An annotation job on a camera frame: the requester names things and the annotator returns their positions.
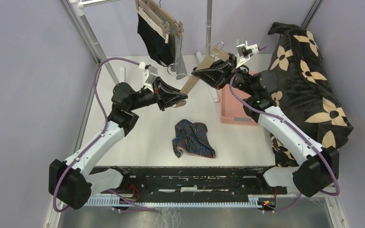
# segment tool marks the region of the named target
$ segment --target gray wall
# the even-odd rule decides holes
[[[271,54],[278,36],[267,32],[275,21],[300,24],[312,0],[214,0],[212,45],[223,41],[225,50],[236,53],[236,39],[269,44]],[[182,53],[205,52],[206,0],[163,0],[162,7],[184,23]],[[134,0],[96,5],[85,9],[86,17],[107,56],[147,56],[137,34],[138,16]]]
[[[340,198],[350,226],[365,227],[365,1],[325,0],[309,30],[355,127],[340,149]]]
[[[95,64],[58,0],[0,1],[0,228],[42,227]]]

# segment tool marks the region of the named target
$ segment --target floor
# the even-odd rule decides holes
[[[268,68],[271,55],[261,54],[251,58],[251,71]],[[187,78],[176,80],[167,74],[166,68],[147,56],[126,57],[158,67],[158,75],[176,88],[181,88]],[[184,56],[188,72],[198,65],[196,56]],[[142,87],[142,70],[135,65],[111,62],[114,70],[126,68],[126,82],[135,90]],[[98,94],[106,109],[111,111],[111,96],[114,87],[105,67],[98,81]],[[98,166],[266,166],[274,165],[269,132],[260,126],[243,126],[220,123],[220,103],[212,101],[207,85],[200,81],[189,93],[187,104],[180,108],[168,108],[162,112],[156,105],[134,111],[139,120],[135,128],[122,141],[112,147],[97,164]],[[174,126],[181,119],[203,122],[208,127],[210,145],[216,150],[216,158],[208,159],[173,153],[171,140],[175,137]],[[84,134],[83,144],[93,137],[103,125],[104,117],[98,103],[93,102]]]
[[[278,199],[278,208],[293,199]],[[251,208],[157,208],[119,214],[108,207],[69,209],[59,228],[333,228],[324,198],[301,199],[290,210],[263,215]]]

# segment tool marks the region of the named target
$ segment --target hanger hook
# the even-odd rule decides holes
[[[177,74],[177,75],[172,75],[169,71],[170,67],[173,66],[173,65],[177,65],[178,63],[171,63],[169,66],[167,66],[167,73],[171,76],[174,76],[174,77],[177,77],[177,76],[180,76],[180,75],[184,75],[184,76],[188,76],[187,74]]]

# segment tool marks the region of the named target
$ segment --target striped garment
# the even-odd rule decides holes
[[[216,158],[215,150],[209,145],[204,123],[191,123],[183,119],[175,127],[175,139],[172,140],[175,156],[180,158],[183,152],[205,158]]]
[[[159,12],[152,9],[151,10],[164,22],[166,23],[166,20],[161,16]],[[185,67],[185,63],[183,60],[183,55],[181,53],[181,48],[183,46],[183,38],[180,37],[175,30],[175,27],[170,25],[170,36],[169,36],[169,42],[170,46],[172,48],[172,54],[174,55],[174,62],[176,65],[172,65],[170,67],[171,71],[176,72],[176,79],[180,80],[187,76],[187,68]]]

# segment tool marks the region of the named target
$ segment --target clothing rack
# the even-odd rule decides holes
[[[101,47],[100,43],[97,40],[96,35],[92,27],[90,26],[89,21],[85,16],[85,7],[95,6],[99,4],[104,4],[113,1],[121,1],[121,0],[69,0],[69,3],[72,5],[74,13],[76,16],[80,18],[81,23],[86,29],[86,33],[91,39],[93,46],[96,48],[97,54],[100,58],[100,61],[107,58],[106,54],[104,53],[103,48]],[[207,12],[206,12],[206,41],[205,41],[205,54],[209,55],[211,52],[211,29],[212,29],[212,2],[213,0],[207,0]],[[202,62],[202,55],[200,52],[196,53],[199,62]],[[113,79],[115,84],[125,81],[125,68],[121,67],[119,69],[119,77],[111,67],[110,63],[105,63],[105,67],[108,70],[111,78]],[[212,100],[214,102],[220,101],[219,96],[216,90],[210,86],[208,86],[209,92],[212,96]]]

